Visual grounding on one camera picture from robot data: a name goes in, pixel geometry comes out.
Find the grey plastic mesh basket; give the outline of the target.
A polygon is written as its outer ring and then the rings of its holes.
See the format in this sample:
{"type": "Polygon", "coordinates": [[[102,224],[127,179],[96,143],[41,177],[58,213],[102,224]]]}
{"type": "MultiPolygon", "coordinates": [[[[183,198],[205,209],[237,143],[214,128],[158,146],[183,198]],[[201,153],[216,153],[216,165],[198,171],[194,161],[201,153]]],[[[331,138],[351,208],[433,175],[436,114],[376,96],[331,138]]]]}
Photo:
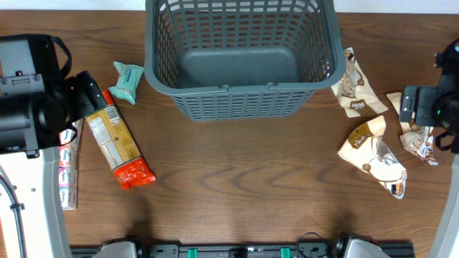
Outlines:
{"type": "Polygon", "coordinates": [[[346,61],[332,0],[147,0],[145,76],[192,120],[282,117],[346,61]]]}

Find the teal snack packet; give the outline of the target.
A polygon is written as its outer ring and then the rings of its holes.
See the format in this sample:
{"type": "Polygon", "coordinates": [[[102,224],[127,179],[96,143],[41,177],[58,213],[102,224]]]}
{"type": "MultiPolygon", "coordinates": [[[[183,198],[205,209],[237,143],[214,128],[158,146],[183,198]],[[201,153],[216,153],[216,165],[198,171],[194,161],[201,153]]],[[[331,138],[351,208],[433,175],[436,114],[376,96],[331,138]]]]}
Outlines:
{"type": "Polygon", "coordinates": [[[144,68],[135,64],[123,64],[121,62],[114,62],[113,64],[119,76],[116,85],[108,88],[111,95],[135,105],[136,90],[144,68]]]}

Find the brown white snack bag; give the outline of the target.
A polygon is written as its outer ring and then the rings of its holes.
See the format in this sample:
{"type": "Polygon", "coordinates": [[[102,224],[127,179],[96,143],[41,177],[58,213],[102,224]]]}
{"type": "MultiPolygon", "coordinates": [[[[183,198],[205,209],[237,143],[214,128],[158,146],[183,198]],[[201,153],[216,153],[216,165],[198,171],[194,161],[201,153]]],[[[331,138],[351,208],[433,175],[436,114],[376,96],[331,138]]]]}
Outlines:
{"type": "Polygon", "coordinates": [[[346,69],[343,77],[331,87],[348,118],[370,117],[388,110],[374,93],[349,47],[344,50],[346,69]]]}
{"type": "Polygon", "coordinates": [[[385,129],[383,115],[361,124],[345,140],[338,155],[376,179],[393,197],[402,199],[407,169],[383,141],[385,129]]]}
{"type": "Polygon", "coordinates": [[[412,120],[400,122],[402,134],[399,137],[402,147],[418,157],[421,161],[426,162],[430,166],[437,166],[434,153],[434,135],[433,127],[418,126],[415,124],[414,116],[412,120]]]}

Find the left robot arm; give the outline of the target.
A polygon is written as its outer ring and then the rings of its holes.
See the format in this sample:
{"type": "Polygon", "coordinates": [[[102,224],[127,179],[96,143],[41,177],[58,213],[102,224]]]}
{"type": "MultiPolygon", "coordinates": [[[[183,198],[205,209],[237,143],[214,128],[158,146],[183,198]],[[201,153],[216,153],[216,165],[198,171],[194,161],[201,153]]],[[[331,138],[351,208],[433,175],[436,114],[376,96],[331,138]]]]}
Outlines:
{"type": "Polygon", "coordinates": [[[8,257],[71,257],[60,203],[60,133],[107,104],[90,73],[69,73],[59,37],[1,38],[1,228],[8,257]]]}

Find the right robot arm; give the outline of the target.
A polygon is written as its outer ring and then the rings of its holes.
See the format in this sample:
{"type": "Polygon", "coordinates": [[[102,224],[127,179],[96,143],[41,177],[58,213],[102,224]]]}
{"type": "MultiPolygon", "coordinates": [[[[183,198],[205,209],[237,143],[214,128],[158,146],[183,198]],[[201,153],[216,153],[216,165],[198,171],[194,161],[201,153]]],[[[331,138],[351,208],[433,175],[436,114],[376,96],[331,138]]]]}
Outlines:
{"type": "Polygon", "coordinates": [[[458,256],[458,40],[435,55],[442,69],[437,87],[407,86],[399,109],[399,121],[444,128],[435,138],[441,151],[455,155],[448,199],[428,257],[458,256]]]}

